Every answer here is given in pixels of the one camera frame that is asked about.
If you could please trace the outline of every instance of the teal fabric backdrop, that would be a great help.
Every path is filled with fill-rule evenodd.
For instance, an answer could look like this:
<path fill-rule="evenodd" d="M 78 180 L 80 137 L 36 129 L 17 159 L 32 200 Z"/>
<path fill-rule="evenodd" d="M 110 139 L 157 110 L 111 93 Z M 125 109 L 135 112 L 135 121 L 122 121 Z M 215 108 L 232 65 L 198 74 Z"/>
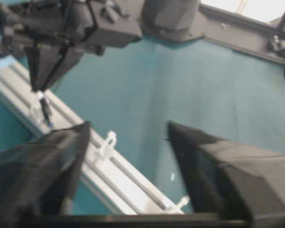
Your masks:
<path fill-rule="evenodd" d="M 144 37 L 103 57 L 87 54 L 53 90 L 103 137 L 115 131 L 117 150 L 174 202 L 186 191 L 167 121 L 285 154 L 283 67 L 202 40 Z M 0 150 L 30 137 L 0 103 Z M 108 211 L 80 185 L 73 213 Z"/>

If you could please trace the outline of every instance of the black metal frame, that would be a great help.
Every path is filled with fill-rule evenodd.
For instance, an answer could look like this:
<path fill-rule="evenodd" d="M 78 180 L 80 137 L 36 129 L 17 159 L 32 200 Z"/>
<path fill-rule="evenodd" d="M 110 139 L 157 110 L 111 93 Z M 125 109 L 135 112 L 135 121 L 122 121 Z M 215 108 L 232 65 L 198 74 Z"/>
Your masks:
<path fill-rule="evenodd" d="M 140 18 L 141 9 L 135 10 L 137 11 L 136 16 Z M 285 39 L 285 13 L 281 18 L 267 24 L 236 13 L 200 4 L 192 26 L 188 30 L 164 31 L 148 25 L 143 20 L 141 20 L 141 25 L 144 33 L 166 40 L 184 42 L 203 38 L 285 66 L 285 58 L 268 49 L 269 41 L 274 35 Z"/>
<path fill-rule="evenodd" d="M 19 227 L 34 228 L 247 228 L 242 220 L 220 220 L 217 214 L 186 215 L 107 215 L 32 217 Z"/>

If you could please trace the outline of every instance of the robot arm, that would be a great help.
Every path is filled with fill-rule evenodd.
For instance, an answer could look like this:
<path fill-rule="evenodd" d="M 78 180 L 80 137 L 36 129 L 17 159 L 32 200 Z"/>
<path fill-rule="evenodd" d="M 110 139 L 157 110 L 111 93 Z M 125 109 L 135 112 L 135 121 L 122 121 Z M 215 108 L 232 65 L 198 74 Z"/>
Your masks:
<path fill-rule="evenodd" d="M 45 120 L 49 106 L 42 92 L 63 77 L 84 53 L 103 55 L 105 47 L 139 41 L 138 22 L 114 0 L 40 0 L 0 4 L 3 45 L 24 49 L 32 90 L 41 94 Z"/>

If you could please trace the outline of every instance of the teal cloth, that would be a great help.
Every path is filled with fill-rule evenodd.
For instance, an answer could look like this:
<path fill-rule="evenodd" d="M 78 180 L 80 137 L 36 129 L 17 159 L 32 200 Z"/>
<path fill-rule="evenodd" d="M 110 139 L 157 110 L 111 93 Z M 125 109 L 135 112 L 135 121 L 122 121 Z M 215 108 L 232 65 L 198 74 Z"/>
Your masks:
<path fill-rule="evenodd" d="M 85 55 L 56 90 L 103 137 L 115 131 L 117 150 L 174 202 L 186 191 L 169 120 L 285 154 L 283 67 L 202 40 Z"/>

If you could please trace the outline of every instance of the white plastic clip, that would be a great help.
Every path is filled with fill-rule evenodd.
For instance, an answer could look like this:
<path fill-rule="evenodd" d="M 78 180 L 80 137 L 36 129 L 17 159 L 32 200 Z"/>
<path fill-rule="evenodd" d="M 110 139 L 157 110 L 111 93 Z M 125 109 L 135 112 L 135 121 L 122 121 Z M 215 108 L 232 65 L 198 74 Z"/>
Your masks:
<path fill-rule="evenodd" d="M 105 139 L 104 143 L 99 149 L 96 150 L 96 153 L 103 159 L 110 159 L 113 155 L 113 149 L 116 146 L 117 138 L 115 132 L 109 132 L 108 137 Z"/>
<path fill-rule="evenodd" d="M 184 196 L 183 198 L 181 198 L 181 200 L 179 201 L 178 204 L 176 204 L 175 207 L 167 207 L 163 213 L 165 214 L 175 214 L 177 213 L 178 209 L 181 210 L 184 206 L 188 205 L 188 203 L 190 202 L 190 197 L 189 196 Z"/>

